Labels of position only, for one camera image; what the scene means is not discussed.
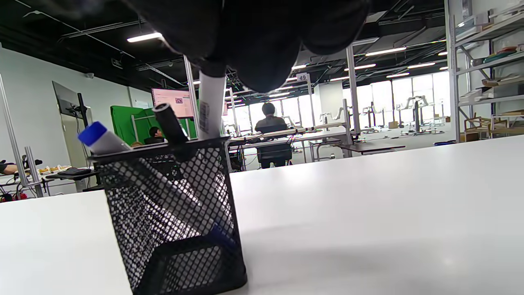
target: fluorescent light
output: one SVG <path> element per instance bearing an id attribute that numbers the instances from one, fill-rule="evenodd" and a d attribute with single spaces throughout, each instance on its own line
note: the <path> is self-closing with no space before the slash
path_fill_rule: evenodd
<path id="1" fill-rule="evenodd" d="M 374 37 L 374 38 L 367 38 L 367 39 L 362 39 L 362 40 L 357 40 L 357 41 L 354 41 L 352 43 L 353 46 L 358 46 L 358 45 L 364 45 L 364 44 L 370 44 L 370 43 L 375 43 L 378 39 L 380 39 L 380 37 Z"/>
<path id="2" fill-rule="evenodd" d="M 271 94 L 269 97 L 277 97 L 277 96 L 283 96 L 288 95 L 290 92 L 284 92 L 284 93 L 277 93 L 277 94 Z"/>
<path id="3" fill-rule="evenodd" d="M 400 74 L 386 76 L 386 78 L 402 77 L 402 76 L 407 76 L 407 75 L 409 75 L 409 73 L 400 73 Z"/>
<path id="4" fill-rule="evenodd" d="M 427 63 L 427 64 L 419 64 L 419 65 L 409 66 L 408 69 L 422 68 L 422 67 L 429 67 L 429 66 L 434 66 L 434 65 L 435 65 L 434 62 L 429 62 L 429 63 Z"/>
<path id="5" fill-rule="evenodd" d="M 350 78 L 349 76 L 347 76 L 347 77 L 340 77 L 340 78 L 331 79 L 331 80 L 329 80 L 329 82 L 338 81 L 338 80 L 344 80 L 344 79 L 349 79 L 349 78 Z"/>
<path id="6" fill-rule="evenodd" d="M 293 88 L 293 86 L 280 87 L 280 88 L 275 89 L 275 91 L 278 91 L 278 90 L 285 90 L 285 89 L 291 89 L 291 88 Z"/>
<path id="7" fill-rule="evenodd" d="M 270 99 L 268 101 L 275 101 L 275 100 L 282 100 L 282 99 L 286 99 L 287 97 L 279 97 L 279 98 L 273 98 L 273 99 Z"/>
<path id="8" fill-rule="evenodd" d="M 376 52 L 369 52 L 369 53 L 366 53 L 366 56 L 379 55 L 379 54 L 386 54 L 386 53 L 398 52 L 398 51 L 403 51 L 403 50 L 406 50 L 406 47 L 393 48 L 393 49 L 382 50 L 382 51 L 376 51 Z"/>
<path id="9" fill-rule="evenodd" d="M 365 66 L 358 66 L 358 67 L 355 67 L 355 70 L 360 70 L 360 69 L 367 69 L 367 68 L 372 68 L 374 66 L 376 66 L 377 64 L 371 64 L 371 65 L 365 65 Z"/>
<path id="10" fill-rule="evenodd" d="M 148 39 L 155 39 L 155 38 L 160 38 L 160 37 L 162 37 L 161 33 L 153 33 L 153 34 L 147 34 L 147 35 L 129 38 L 127 41 L 133 43 L 133 42 L 144 41 Z"/>
<path id="11" fill-rule="evenodd" d="M 291 69 L 292 69 L 292 70 L 298 70 L 298 69 L 303 69 L 303 68 L 305 68 L 305 67 L 306 67 L 306 65 L 299 65 L 299 66 L 294 66 L 294 67 L 292 67 Z"/>

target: pen holder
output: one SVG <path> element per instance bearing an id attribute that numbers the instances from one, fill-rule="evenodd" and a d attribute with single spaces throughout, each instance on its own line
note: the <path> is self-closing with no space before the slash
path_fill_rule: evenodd
<path id="1" fill-rule="evenodd" d="M 247 282 L 225 138 L 93 156 L 135 295 Z"/>

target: metal shelf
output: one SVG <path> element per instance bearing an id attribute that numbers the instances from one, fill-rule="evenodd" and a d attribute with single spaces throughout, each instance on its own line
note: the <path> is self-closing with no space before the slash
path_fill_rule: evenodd
<path id="1" fill-rule="evenodd" d="M 486 103 L 501 102 L 501 101 L 511 101 L 511 100 L 521 100 L 521 99 L 524 99 L 524 95 L 499 97 L 499 98 L 490 98 L 490 99 L 485 99 L 485 100 L 481 100 L 481 101 L 472 101 L 472 102 L 459 102 L 458 106 L 459 107 L 475 106 L 477 104 L 486 104 Z"/>
<path id="2" fill-rule="evenodd" d="M 467 43 L 495 39 L 497 37 L 510 33 L 516 29 L 522 29 L 523 27 L 524 13 L 520 13 L 500 23 L 494 24 L 492 25 L 492 27 L 485 29 L 480 33 L 477 33 L 471 37 L 467 37 L 463 40 L 457 41 L 455 43 L 455 47 L 463 46 Z"/>
<path id="3" fill-rule="evenodd" d="M 506 64 L 510 64 L 512 62 L 516 62 L 516 61 L 518 61 L 520 59 L 524 59 L 524 51 L 517 52 L 515 54 L 509 55 L 507 57 L 503 57 L 503 58 L 500 58 L 500 59 L 497 59 L 497 60 L 494 60 L 494 61 L 490 61 L 490 62 L 482 64 L 480 66 L 470 67 L 468 69 L 464 69 L 462 71 L 458 71 L 455 75 L 458 76 L 458 75 L 462 75 L 462 74 L 469 73 L 469 72 L 476 71 L 476 70 L 482 70 L 482 69 L 487 69 L 487 68 L 492 68 L 492 67 L 497 67 L 497 66 L 503 66 L 503 65 L 506 65 Z"/>

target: blue marker cap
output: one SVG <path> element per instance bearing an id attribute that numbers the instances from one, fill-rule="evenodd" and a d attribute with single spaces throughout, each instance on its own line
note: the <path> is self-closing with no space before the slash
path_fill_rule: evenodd
<path id="1" fill-rule="evenodd" d="M 100 139 L 105 132 L 107 132 L 107 128 L 100 122 L 96 121 L 89 125 L 84 131 L 82 131 L 82 133 L 78 134 L 78 139 L 85 145 L 91 146 Z"/>

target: barcode label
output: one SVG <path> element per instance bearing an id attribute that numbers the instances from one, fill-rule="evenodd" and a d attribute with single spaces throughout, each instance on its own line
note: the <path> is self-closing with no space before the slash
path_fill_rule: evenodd
<path id="1" fill-rule="evenodd" d="M 200 130 L 209 133 L 209 104 L 207 102 L 200 102 Z"/>

